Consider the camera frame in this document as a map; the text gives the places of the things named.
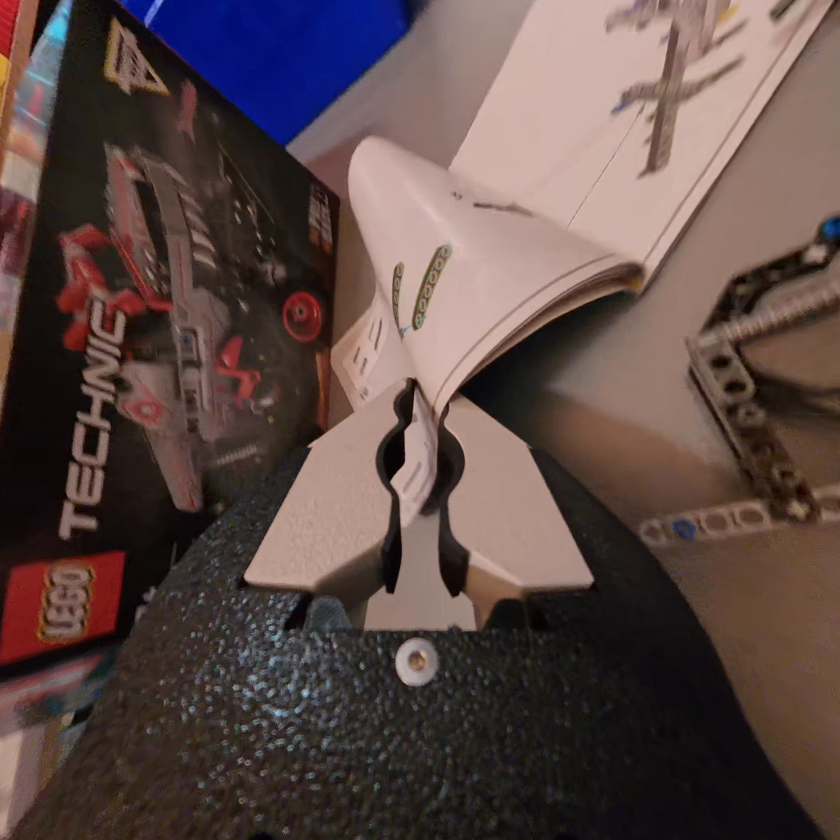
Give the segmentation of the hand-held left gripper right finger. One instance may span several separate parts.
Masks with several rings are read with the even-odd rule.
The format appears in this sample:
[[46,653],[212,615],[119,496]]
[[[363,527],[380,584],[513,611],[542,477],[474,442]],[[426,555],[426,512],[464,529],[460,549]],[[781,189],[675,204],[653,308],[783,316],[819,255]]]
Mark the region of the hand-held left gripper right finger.
[[457,396],[438,430],[447,469],[438,554],[451,595],[528,597],[584,590],[594,578],[532,451]]

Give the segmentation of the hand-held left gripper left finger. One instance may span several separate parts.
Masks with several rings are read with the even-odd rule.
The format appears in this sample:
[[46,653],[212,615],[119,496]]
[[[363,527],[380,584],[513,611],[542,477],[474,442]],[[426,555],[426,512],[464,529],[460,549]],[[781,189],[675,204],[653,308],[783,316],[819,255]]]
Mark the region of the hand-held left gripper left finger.
[[404,435],[416,382],[397,381],[309,448],[245,572],[248,585],[310,595],[393,593],[403,556]]

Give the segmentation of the grey black brick model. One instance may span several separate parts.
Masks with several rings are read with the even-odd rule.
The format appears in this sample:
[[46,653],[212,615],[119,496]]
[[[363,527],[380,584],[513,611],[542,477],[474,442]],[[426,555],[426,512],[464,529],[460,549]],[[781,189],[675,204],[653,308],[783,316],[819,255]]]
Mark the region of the grey black brick model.
[[838,423],[838,383],[782,373],[749,349],[838,320],[838,215],[798,248],[732,276],[686,342],[688,372],[753,498],[682,511],[639,524],[652,548],[838,523],[838,482],[817,486],[796,463],[774,416]]

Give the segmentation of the white instruction booklet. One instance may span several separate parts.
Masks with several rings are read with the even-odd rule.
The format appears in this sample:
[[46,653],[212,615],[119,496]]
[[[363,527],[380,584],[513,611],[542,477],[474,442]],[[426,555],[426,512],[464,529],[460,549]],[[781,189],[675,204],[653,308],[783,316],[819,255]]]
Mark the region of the white instruction booklet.
[[448,167],[360,142],[349,196],[376,291],[332,365],[356,411],[416,381],[386,485],[410,518],[457,390],[613,296],[551,352],[559,394],[519,411],[553,421],[558,459],[630,522],[757,495],[681,372],[711,283],[648,289],[833,2],[776,4],[534,2]]

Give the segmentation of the grey desk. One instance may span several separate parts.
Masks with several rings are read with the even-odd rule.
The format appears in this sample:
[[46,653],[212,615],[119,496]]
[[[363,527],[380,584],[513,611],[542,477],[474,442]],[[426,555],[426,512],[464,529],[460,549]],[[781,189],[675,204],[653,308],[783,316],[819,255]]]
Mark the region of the grey desk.
[[[444,162],[530,2],[431,2],[396,47],[290,149],[346,198],[367,133]],[[726,281],[838,212],[838,2],[635,301],[551,322],[465,393],[551,453],[625,524],[746,498],[687,372],[685,340]],[[827,838],[838,838],[838,526],[684,543],[657,557],[723,660],[750,724]]]

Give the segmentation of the black toy truck box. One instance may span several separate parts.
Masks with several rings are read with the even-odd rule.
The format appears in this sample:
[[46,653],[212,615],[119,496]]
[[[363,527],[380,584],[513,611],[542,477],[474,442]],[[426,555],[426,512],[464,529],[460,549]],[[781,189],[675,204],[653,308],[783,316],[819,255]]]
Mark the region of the black toy truck box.
[[2,177],[2,679],[126,638],[326,425],[338,197],[119,2],[59,2]]

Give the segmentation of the blue plastic bin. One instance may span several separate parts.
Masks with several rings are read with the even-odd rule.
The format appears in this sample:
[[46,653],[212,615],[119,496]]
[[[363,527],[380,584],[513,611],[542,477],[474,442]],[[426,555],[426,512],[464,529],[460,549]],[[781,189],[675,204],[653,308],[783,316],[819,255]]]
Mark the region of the blue plastic bin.
[[273,140],[288,145],[406,36],[421,3],[122,5]]

